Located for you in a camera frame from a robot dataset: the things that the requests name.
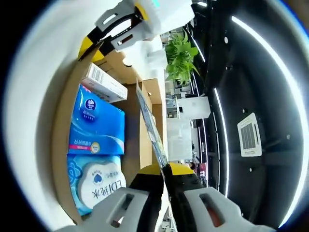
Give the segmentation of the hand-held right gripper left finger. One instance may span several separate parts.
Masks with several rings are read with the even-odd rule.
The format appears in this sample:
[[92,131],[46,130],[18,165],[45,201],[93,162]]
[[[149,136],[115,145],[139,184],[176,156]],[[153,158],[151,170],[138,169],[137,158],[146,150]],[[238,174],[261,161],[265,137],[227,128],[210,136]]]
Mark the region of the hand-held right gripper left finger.
[[128,188],[94,206],[88,219],[59,232],[154,232],[162,206],[163,176],[157,165],[141,169]]

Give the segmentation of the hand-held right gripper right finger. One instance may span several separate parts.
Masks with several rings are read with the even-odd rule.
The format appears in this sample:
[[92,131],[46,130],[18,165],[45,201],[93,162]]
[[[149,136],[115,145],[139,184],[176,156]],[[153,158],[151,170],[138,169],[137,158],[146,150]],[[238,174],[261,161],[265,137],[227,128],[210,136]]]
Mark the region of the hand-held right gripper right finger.
[[168,165],[168,193],[180,232],[272,232],[246,220],[240,207],[213,187],[204,187],[188,166]]

